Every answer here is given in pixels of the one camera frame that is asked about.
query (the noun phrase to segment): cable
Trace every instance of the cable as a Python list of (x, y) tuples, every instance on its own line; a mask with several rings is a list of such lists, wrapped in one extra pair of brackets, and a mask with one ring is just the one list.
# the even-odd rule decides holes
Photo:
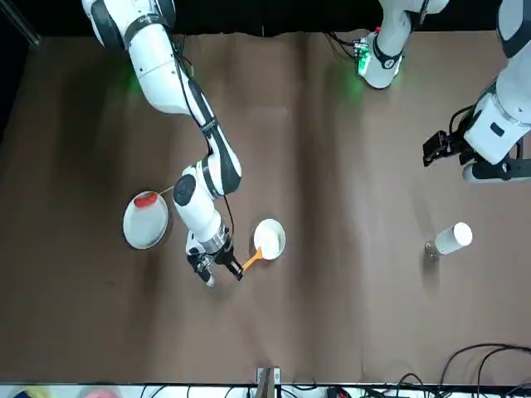
[(312, 391), (318, 388), (316, 385), (308, 386), (308, 387), (300, 387), (300, 386), (292, 386), (292, 387), (299, 391)]
[(353, 55), (353, 54), (350, 54), (350, 53), (349, 53), (344, 47), (342, 47), (341, 45), (339, 45), (339, 47), (341, 48), (341, 50), (343, 50), (343, 53), (346, 54), (346, 56), (343, 55), (343, 54), (341, 54), (341, 53), (337, 50), (337, 48), (335, 47), (335, 45), (334, 45), (335, 43), (332, 41), (332, 39), (330, 38), (329, 35), (324, 34), (324, 37), (326, 37), (326, 40), (328, 41), (328, 43), (329, 43), (329, 45), (330, 45), (330, 48), (332, 49), (332, 52), (334, 53), (334, 55), (335, 55), (336, 57), (338, 57), (340, 60), (344, 60), (344, 61), (351, 61), (351, 60), (353, 59), (354, 55)]
[(514, 345), (514, 344), (503, 344), (503, 343), (499, 343), (499, 342), (482, 342), (480, 344), (474, 344), (472, 346), (461, 348), (460, 350), (458, 350), (458, 351), (454, 352), (453, 354), (451, 354), (450, 357), (448, 358), (448, 360), (446, 361), (445, 367), (444, 367), (444, 369), (443, 369), (443, 371), (441, 373), (441, 379), (439, 380), (439, 387), (441, 387), (444, 384), (445, 376), (446, 376), (446, 373), (448, 372), (448, 368), (450, 367), (450, 364), (455, 359), (455, 357), (459, 356), (463, 352), (467, 352), (469, 350), (474, 350), (476, 348), (484, 348), (484, 347), (512, 348), (514, 350), (520, 350), (522, 352), (527, 352), (527, 353), (531, 354), (531, 347), (518, 346), (518, 345)]
[(478, 380), (477, 380), (477, 385), (478, 385), (478, 395), (477, 395), (477, 397), (478, 398), (480, 398), (481, 372), (483, 371), (483, 366), (487, 362), (487, 359), (489, 359), (491, 356), (493, 356), (496, 352), (502, 352), (502, 351), (507, 351), (507, 350), (509, 350), (509, 349), (508, 348), (496, 348), (495, 350), (489, 352), (487, 355), (484, 356), (483, 360), (480, 363), (480, 367), (478, 368)]
[(477, 379), (477, 384), (478, 384), (478, 395), (477, 396), (478, 396), (478, 398), (480, 398), (481, 372), (483, 371), (483, 366), (487, 362), (487, 359), (489, 359), (495, 353), (503, 352), (503, 351), (518, 351), (518, 352), (524, 352), (526, 354), (531, 355), (531, 351), (527, 347), (519, 347), (519, 346), (496, 348), (495, 350), (493, 350), (493, 351), (489, 352), (487, 355), (485, 355), (483, 360), (481, 361), (480, 367), (478, 369), (478, 379)]
[(329, 35), (332, 40), (336, 41), (337, 43), (343, 46), (354, 47), (354, 43), (352, 43), (351, 41), (345, 41), (343, 39), (340, 39), (338, 35), (335, 34), (335, 32), (326, 32), (325, 35)]
[(421, 383), (421, 386), (424, 386), (424, 383), (422, 382), (421, 378), (420, 378), (419, 376), (417, 376), (415, 373), (411, 373), (411, 372), (406, 373), (406, 374), (402, 377), (402, 379), (400, 379), (400, 381), (399, 381), (398, 384), (397, 384), (397, 398), (398, 398), (398, 393), (400, 392), (400, 386), (402, 385), (402, 383), (403, 383), (408, 377), (413, 377), (413, 378), (417, 379), (418, 382)]
[(515, 391), (521, 389), (521, 388), (525, 388), (525, 387), (531, 387), (531, 383), (530, 382), (527, 382), (527, 383), (522, 383), (520, 384), (519, 386), (516, 386), (514, 389), (512, 389), (511, 391), (509, 391), (507, 394), (505, 394), (506, 396), (510, 396), (511, 394), (514, 394)]
[(285, 393), (287, 393), (287, 394), (290, 394), (290, 395), (293, 396), (294, 398), (297, 398), (297, 396), (296, 396), (293, 392), (291, 392), (291, 391), (287, 391), (287, 390), (286, 390), (285, 388), (283, 388), (283, 387), (281, 387), (280, 390), (283, 391), (283, 392), (285, 392)]
[(229, 206), (227, 195), (223, 195), (223, 199), (225, 199), (225, 204), (227, 205), (227, 211), (229, 212), (229, 217), (231, 218), (232, 245), (234, 245), (234, 218), (232, 218), (232, 211), (231, 211), (231, 207)]
[(229, 392), (231, 392), (231, 391), (232, 391), (233, 389), (234, 389), (234, 387), (231, 387), (231, 388), (229, 388), (229, 389), (228, 389), (227, 393), (225, 394), (225, 398), (227, 398), (227, 397), (228, 397), (228, 395), (229, 395)]
[(329, 44), (333, 46), (333, 42), (331, 42), (332, 40), (335, 41), (336, 44), (339, 45), (339, 48), (341, 49), (341, 51), (343, 51), (343, 53), (350, 59), (352, 60), (354, 58), (354, 54), (351, 54), (350, 52), (347, 51), (347, 49), (345, 48), (345, 46), (347, 47), (353, 47), (354, 44), (353, 43), (349, 43), (348, 41), (345, 41), (345, 40), (341, 40), (339, 39), (339, 37), (335, 36), (335, 33), (325, 33), (324, 36), (329, 40)]
[[(182, 50), (184, 50), (185, 40), (186, 40), (186, 35), (183, 35), (183, 43), (181, 44)], [(188, 102), (188, 96), (186, 95), (186, 90), (184, 89), (183, 74), (181, 73), (181, 61), (183, 59), (183, 51), (178, 51), (177, 48), (175, 48), (175, 43), (173, 43), (171, 38), (170, 38), (170, 43), (172, 44), (173, 53), (176, 55), (175, 56), (175, 67), (177, 69), (177, 74), (179, 76), (179, 83), (181, 84), (181, 90), (183, 91), (184, 102), (186, 102), (186, 106), (188, 107), (188, 111), (190, 112), (190, 116), (192, 116), (193, 121), (196, 122), (199, 128), (201, 128), (201, 124), (199, 123), (199, 120), (197, 120), (196, 115), (193, 114), (192, 112), (192, 107), (190, 106), (190, 103)]]
[(453, 130), (454, 130), (454, 120), (455, 120), (455, 118), (456, 118), (457, 116), (459, 116), (460, 114), (462, 114), (462, 113), (466, 112), (467, 110), (472, 109), (472, 108), (474, 108), (474, 107), (475, 107), (475, 105), (469, 105), (469, 106), (466, 106), (466, 107), (464, 107), (463, 109), (459, 109), (457, 112), (455, 112), (455, 113), (452, 115), (451, 119), (450, 119), (450, 124), (449, 124), (449, 126), (448, 126), (448, 133), (450, 133), (450, 134), (453, 133)]
[(167, 386), (160, 386), (158, 388), (158, 390), (156, 390), (152, 395), (151, 395), (151, 398), (155, 398), (155, 396), (160, 392), (162, 391), (164, 388), (166, 388)]

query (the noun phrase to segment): red food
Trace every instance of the red food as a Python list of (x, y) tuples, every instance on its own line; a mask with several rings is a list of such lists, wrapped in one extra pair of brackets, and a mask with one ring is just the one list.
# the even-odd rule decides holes
[(154, 192), (149, 193), (145, 197), (137, 197), (134, 200), (134, 205), (138, 208), (143, 208), (153, 205), (157, 201), (157, 194)]

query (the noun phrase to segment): black background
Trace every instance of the black background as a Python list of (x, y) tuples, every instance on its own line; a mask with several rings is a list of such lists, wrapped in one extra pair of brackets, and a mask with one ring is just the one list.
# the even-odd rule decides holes
[[(16, 0), (22, 14), (44, 36), (89, 36), (80, 0)], [(450, 0), (426, 18), (424, 30), (492, 30), (500, 0)], [(282, 32), (373, 29), (382, 22), (378, 0), (176, 0), (178, 33)]]

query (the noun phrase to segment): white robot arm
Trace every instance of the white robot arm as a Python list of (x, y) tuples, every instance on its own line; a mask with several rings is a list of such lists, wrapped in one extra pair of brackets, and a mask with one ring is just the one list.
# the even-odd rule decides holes
[(187, 167), (173, 190), (173, 201), (189, 229), (188, 262), (213, 286), (211, 266), (224, 264), (239, 280), (242, 268), (232, 239), (213, 201), (234, 192), (241, 165), (201, 88), (181, 65), (168, 31), (175, 22), (173, 0), (82, 0), (98, 40), (126, 50), (148, 102), (161, 112), (189, 114), (207, 140), (208, 153)]
[[(497, 31), (508, 65), (475, 105), (462, 109), (456, 131), (452, 124), (461, 111), (448, 133), (439, 131), (423, 145), (426, 167), (459, 154), (466, 181), (531, 178), (531, 160), (523, 159), (523, 138), (531, 129), (531, 0), (504, 0)], [(509, 155), (514, 146), (516, 158)]]
[(412, 32), (409, 12), (419, 13), (418, 25), (426, 14), (437, 14), (450, 0), (379, 0), (383, 21), (379, 32), (355, 41), (358, 73), (375, 89), (388, 87), (398, 73), (404, 46)]

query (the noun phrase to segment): brown tablecloth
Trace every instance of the brown tablecloth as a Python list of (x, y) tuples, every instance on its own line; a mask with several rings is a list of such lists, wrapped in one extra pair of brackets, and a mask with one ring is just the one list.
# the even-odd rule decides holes
[[(265, 217), (287, 233), (281, 259), (240, 283), (219, 269), (209, 290), (175, 211), (153, 250), (121, 231), (135, 193), (204, 155), (199, 130), (149, 106), (126, 55), (47, 38), (2, 146), (0, 380), (251, 382), (275, 365), (283, 381), (437, 382), (459, 347), (530, 344), (531, 185), (473, 186), (457, 158), (421, 162), (426, 138), (504, 66), (495, 34), (415, 33), (406, 53), (375, 91), (323, 35), (187, 39), (243, 167), (229, 197), (238, 257)], [(424, 242), (457, 221), (471, 247), (423, 267)], [(478, 358), (447, 380), (472, 382)], [(484, 381), (527, 368), (500, 354)]]

